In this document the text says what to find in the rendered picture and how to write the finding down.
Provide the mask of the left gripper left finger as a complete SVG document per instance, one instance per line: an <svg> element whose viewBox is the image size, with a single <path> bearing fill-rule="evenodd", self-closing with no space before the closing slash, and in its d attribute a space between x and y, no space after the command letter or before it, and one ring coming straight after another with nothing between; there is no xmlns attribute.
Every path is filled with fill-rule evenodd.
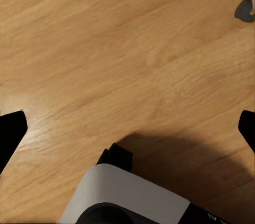
<svg viewBox="0 0 255 224"><path fill-rule="evenodd" d="M0 174L28 130L22 110L0 116Z"/></svg>

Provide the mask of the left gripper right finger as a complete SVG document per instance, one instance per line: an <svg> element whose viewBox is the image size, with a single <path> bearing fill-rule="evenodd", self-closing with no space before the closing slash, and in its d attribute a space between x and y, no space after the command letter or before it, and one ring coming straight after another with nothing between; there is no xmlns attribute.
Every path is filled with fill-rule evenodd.
<svg viewBox="0 0 255 224"><path fill-rule="evenodd" d="M255 153L255 113L242 111L238 129Z"/></svg>

